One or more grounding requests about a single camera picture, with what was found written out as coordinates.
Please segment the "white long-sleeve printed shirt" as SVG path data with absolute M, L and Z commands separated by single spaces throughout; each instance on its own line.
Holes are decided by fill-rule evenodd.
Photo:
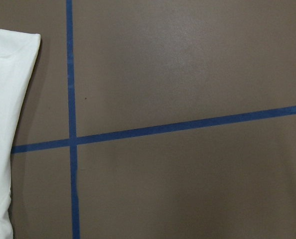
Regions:
M 0 29 L 0 239 L 11 239 L 10 152 L 41 36 Z

